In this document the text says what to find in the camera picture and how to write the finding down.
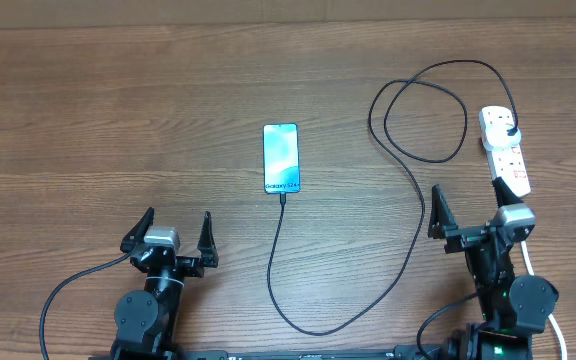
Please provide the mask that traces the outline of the white power strip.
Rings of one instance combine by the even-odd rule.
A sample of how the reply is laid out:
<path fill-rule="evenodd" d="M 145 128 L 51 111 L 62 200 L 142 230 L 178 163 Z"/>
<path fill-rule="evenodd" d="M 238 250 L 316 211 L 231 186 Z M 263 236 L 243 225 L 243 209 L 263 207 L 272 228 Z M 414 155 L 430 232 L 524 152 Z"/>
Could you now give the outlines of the white power strip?
<path fill-rule="evenodd" d="M 486 106 L 481 109 L 479 112 L 481 136 L 483 124 L 485 122 L 490 122 L 494 125 L 505 123 L 508 131 L 514 128 L 514 117 L 512 111 L 502 106 Z M 502 177 L 518 197 L 524 197 L 531 192 L 531 186 L 520 144 L 501 151 L 487 151 L 485 149 L 485 152 L 488 158 L 492 179 Z"/>

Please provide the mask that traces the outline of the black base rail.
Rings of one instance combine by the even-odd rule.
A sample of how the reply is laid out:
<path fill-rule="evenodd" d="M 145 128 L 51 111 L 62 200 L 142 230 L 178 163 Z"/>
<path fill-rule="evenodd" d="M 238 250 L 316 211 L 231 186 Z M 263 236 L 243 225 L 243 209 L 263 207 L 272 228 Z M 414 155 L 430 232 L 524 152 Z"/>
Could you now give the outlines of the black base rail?
<path fill-rule="evenodd" d="M 438 344 L 424 346 L 430 359 L 459 359 L 442 355 L 442 348 Z M 92 356 L 95 360 L 154 360 L 154 359 L 180 359 L 180 360 L 420 360 L 427 359 L 418 348 L 413 345 L 398 345 L 389 350 L 347 350 L 347 351 L 312 351 L 312 352 L 249 352 L 228 353 L 224 350 L 189 351 L 181 353 L 168 353 L 167 355 L 137 354 L 134 352 L 118 351 L 115 355 Z M 521 354 L 518 349 L 510 346 L 494 345 L 483 351 L 476 359 L 533 359 L 528 351 Z"/>

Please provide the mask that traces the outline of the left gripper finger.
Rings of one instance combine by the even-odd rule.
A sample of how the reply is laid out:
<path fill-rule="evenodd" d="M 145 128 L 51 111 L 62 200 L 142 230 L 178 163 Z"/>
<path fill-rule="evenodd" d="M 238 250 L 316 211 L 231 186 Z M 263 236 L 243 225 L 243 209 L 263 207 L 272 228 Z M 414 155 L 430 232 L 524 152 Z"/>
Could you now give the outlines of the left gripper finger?
<path fill-rule="evenodd" d="M 200 252 L 200 262 L 203 267 L 218 267 L 219 256 L 212 231 L 212 216 L 209 211 L 204 213 L 197 249 Z"/>
<path fill-rule="evenodd" d="M 120 251 L 130 253 L 135 246 L 144 242 L 144 236 L 152 226 L 155 216 L 153 207 L 149 207 L 142 218 L 132 227 L 132 229 L 123 237 L 120 243 Z"/>

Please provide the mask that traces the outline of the white charger plug adapter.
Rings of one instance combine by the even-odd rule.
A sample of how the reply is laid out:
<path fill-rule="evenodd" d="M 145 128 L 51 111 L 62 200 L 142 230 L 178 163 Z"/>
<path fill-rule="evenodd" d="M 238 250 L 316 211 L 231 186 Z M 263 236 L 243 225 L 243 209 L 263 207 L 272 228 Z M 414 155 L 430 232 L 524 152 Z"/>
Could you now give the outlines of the white charger plug adapter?
<path fill-rule="evenodd" d="M 485 122 L 481 138 L 487 151 L 501 151 L 518 146 L 522 140 L 522 133 L 517 129 L 513 135 L 510 135 L 505 123 L 494 125 L 490 122 Z"/>

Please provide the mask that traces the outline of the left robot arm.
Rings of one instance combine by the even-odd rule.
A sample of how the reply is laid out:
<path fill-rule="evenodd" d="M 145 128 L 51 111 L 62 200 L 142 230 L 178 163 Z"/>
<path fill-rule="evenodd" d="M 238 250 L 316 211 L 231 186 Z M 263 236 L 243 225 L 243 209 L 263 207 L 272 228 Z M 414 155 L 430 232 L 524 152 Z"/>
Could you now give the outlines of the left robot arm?
<path fill-rule="evenodd" d="M 181 359 L 173 340 L 181 295 L 187 278 L 202 278 L 218 266 L 212 217 L 204 214 L 197 244 L 200 255 L 178 253 L 180 237 L 174 227 L 156 226 L 150 207 L 124 236 L 120 250 L 132 266 L 146 275 L 144 288 L 126 293 L 117 303 L 117 326 L 109 357 L 119 359 Z"/>

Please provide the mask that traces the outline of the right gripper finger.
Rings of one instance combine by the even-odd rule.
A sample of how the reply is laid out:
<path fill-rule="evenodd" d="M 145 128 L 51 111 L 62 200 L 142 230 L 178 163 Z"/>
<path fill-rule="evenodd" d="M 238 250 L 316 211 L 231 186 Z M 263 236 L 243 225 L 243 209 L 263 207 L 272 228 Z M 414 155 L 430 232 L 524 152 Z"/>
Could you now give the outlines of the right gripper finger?
<path fill-rule="evenodd" d="M 449 232 L 458 229 L 458 224 L 439 184 L 432 187 L 431 203 L 428 236 L 433 239 L 446 239 Z"/>
<path fill-rule="evenodd" d="M 506 184 L 502 177 L 497 177 L 492 181 L 492 186 L 494 188 L 497 206 L 503 207 L 507 205 L 515 205 L 522 203 L 520 197 L 518 197 Z"/>

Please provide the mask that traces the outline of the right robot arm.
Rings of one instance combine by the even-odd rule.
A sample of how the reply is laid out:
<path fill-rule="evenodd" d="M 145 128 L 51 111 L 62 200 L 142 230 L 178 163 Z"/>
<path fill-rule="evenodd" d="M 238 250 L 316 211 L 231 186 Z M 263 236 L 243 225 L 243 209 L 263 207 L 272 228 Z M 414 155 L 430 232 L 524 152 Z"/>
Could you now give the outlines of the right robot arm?
<path fill-rule="evenodd" d="M 461 227 L 438 185 L 432 188 L 428 235 L 444 239 L 446 253 L 462 253 L 474 281 L 474 293 L 432 314 L 417 333 L 416 345 L 425 359 L 531 359 L 532 336 L 544 332 L 559 292 L 537 275 L 514 272 L 510 252 L 528 239 L 536 215 L 505 181 L 492 181 L 497 200 L 495 216 L 481 226 Z M 479 301 L 483 322 L 454 331 L 437 350 L 421 344 L 424 329 L 465 302 Z"/>

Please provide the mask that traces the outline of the blue-screen smartphone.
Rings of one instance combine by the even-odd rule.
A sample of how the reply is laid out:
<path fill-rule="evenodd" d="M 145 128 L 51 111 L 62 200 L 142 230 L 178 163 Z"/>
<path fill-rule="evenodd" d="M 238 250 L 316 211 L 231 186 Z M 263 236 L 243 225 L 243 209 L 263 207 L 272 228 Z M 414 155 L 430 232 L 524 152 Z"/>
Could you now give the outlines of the blue-screen smartphone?
<path fill-rule="evenodd" d="M 266 124 L 262 133 L 265 192 L 298 193 L 301 179 L 297 125 Z"/>

